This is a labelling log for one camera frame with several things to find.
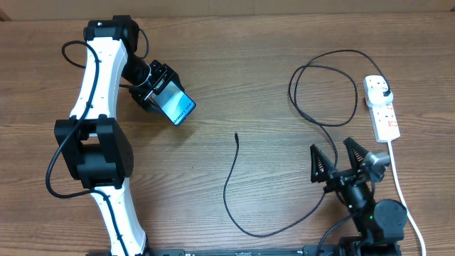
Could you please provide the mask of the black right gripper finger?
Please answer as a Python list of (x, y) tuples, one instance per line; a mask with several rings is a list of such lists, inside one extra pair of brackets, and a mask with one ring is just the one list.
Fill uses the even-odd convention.
[(331, 179), (336, 167), (331, 160), (315, 145), (310, 146), (311, 154), (311, 182), (320, 183)]
[(360, 169), (360, 166), (369, 151), (355, 142), (351, 137), (343, 141), (346, 146), (350, 165), (352, 169)]

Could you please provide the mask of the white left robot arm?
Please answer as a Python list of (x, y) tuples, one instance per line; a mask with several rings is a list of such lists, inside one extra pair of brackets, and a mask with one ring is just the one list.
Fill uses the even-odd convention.
[(81, 41), (87, 49), (87, 62), (82, 66), (80, 94), (68, 119), (55, 123), (58, 149), (45, 176), (49, 193), (61, 198), (50, 178), (56, 160), (63, 156), (70, 175), (84, 188), (68, 198), (94, 198), (109, 234), (109, 255), (153, 253), (132, 200), (134, 154), (117, 121), (120, 88), (128, 89), (143, 110), (162, 114), (176, 126), (196, 108), (172, 68), (157, 60), (146, 63), (136, 54), (142, 33), (129, 15), (88, 22)]

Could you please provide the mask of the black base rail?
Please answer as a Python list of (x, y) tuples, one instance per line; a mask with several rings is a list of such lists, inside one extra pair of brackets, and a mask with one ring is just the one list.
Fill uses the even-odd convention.
[(152, 250), (147, 247), (144, 255), (148, 256), (314, 256), (316, 245), (306, 245), (302, 248), (290, 249), (245, 249), (245, 250), (199, 250), (185, 251), (183, 249)]

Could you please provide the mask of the blue Galaxy smartphone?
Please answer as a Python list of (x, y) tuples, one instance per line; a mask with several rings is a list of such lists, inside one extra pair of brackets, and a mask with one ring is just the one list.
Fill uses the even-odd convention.
[(181, 125), (196, 108), (196, 103), (174, 82), (170, 82), (159, 95), (153, 93), (151, 99), (176, 126)]

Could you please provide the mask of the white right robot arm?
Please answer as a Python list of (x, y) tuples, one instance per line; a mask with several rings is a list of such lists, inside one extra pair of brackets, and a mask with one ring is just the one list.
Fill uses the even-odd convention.
[[(399, 201), (376, 201), (375, 185), (380, 183), (391, 164), (384, 151), (374, 153), (352, 138), (343, 141), (350, 168), (339, 171), (315, 145), (311, 145), (311, 182), (325, 183), (323, 191), (337, 193), (349, 215), (330, 228), (317, 245), (303, 247), (305, 255), (400, 255), (397, 244), (405, 237), (407, 209)], [(352, 220), (357, 236), (341, 238), (336, 245), (324, 245), (328, 235)]]

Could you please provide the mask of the white charger plug adapter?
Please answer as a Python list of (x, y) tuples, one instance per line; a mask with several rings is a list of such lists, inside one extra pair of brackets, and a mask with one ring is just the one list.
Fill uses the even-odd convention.
[(393, 93), (382, 87), (367, 87), (365, 91), (365, 101), (369, 107), (390, 104), (393, 100)]

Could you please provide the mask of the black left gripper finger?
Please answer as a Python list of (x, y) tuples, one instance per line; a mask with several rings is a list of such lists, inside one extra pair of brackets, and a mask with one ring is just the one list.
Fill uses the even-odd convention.
[(144, 99), (144, 110), (149, 113), (164, 114), (163, 110), (149, 97)]
[(181, 81), (180, 81), (180, 78), (178, 76), (177, 73), (174, 73), (170, 80), (169, 80), (169, 84), (173, 83), (179, 90), (181, 90), (182, 92), (185, 91), (184, 87), (182, 86), (181, 84)]

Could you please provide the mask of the white power strip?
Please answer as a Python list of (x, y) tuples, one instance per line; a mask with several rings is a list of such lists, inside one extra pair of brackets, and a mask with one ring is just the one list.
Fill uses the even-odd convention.
[[(381, 75), (369, 75), (363, 80), (364, 91), (367, 87), (382, 87), (388, 90)], [(377, 107), (368, 107), (376, 142), (387, 143), (400, 137), (400, 131), (392, 102)]]

